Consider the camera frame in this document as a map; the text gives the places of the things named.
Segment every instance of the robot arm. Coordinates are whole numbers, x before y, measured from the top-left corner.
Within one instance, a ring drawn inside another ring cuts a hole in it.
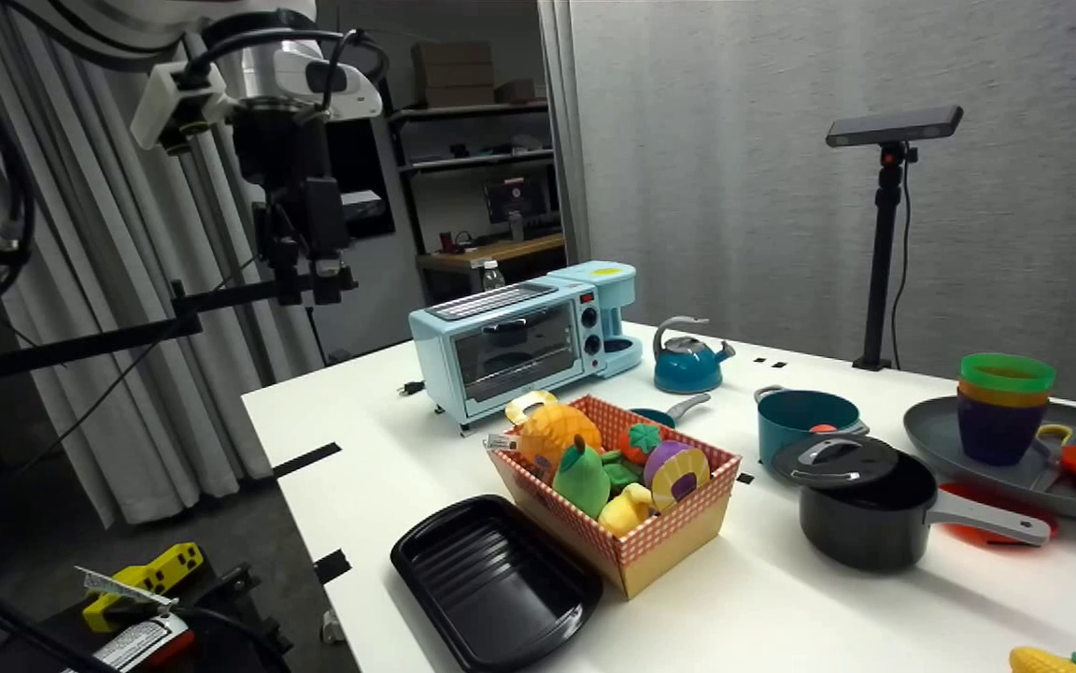
[[[298,260],[313,300],[353,290],[344,196],[328,169],[326,123],[380,115],[367,73],[339,63],[367,50],[359,30],[313,28],[313,0],[12,0],[57,43],[105,68],[151,68],[132,115],[137,145],[185,153],[191,135],[237,126],[238,172],[253,196],[258,253],[298,300]],[[202,33],[202,53],[171,60],[179,37]]]

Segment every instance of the black tray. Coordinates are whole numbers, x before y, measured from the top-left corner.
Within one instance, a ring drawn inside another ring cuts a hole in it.
[[[581,636],[602,575],[505,499],[472,499],[410,526],[394,566],[465,670],[519,670]]]
[[[1076,430],[1076,409],[1052,406],[1043,424],[1065,424]],[[912,444],[938,473],[987,483],[1017,502],[1033,502],[1076,521],[1076,483],[1045,477],[1055,469],[1034,448],[1027,448],[1017,469],[991,469],[959,453],[958,397],[938,397],[910,409],[906,425]]]

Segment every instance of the yellow tool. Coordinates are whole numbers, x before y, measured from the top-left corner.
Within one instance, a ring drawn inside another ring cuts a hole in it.
[[[207,566],[207,553],[200,544],[177,544],[170,546],[160,556],[154,556],[151,566],[129,566],[116,571],[120,585],[129,588],[142,588],[154,596],[170,596],[177,592],[186,575],[195,575]],[[84,620],[89,631],[116,631],[123,626],[116,626],[120,611],[120,596],[98,596],[86,611]]]

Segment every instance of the gray curtain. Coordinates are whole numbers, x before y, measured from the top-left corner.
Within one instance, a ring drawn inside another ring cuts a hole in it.
[[[210,292],[261,281],[225,135],[166,158],[132,141],[142,77],[101,73],[0,5],[0,115],[33,172],[38,253],[4,307],[32,339],[160,322],[170,281]],[[105,523],[147,523],[268,477],[238,394],[317,368],[302,311],[216,311],[202,333],[33,373],[53,425],[71,425],[134,361],[134,373],[65,440]]]
[[[906,368],[1027,353],[1076,397],[1076,5],[541,0],[541,30],[581,260],[638,267],[636,317],[860,356],[877,151],[825,126],[964,106],[912,169]]]

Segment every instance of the wicker basket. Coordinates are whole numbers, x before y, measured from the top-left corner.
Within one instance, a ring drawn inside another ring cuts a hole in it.
[[[586,421],[598,424],[607,444],[626,444],[627,425],[644,424],[644,416],[613,409],[598,397],[581,397],[571,409],[581,409]],[[602,523],[596,523],[576,505],[570,505],[557,489],[536,479],[519,463],[519,455],[505,448],[489,455],[516,510],[524,510],[538,526],[545,526],[552,538],[576,549],[586,566],[596,566],[613,588],[622,588],[626,599],[636,599],[661,571],[679,566],[703,544],[717,538],[724,510],[730,510],[735,463],[739,463],[733,453],[720,453],[669,425],[661,430],[661,437],[666,440],[677,437],[677,440],[703,448],[713,479],[703,489],[695,489],[688,502],[679,502],[672,511],[652,516],[626,538],[608,535]]]

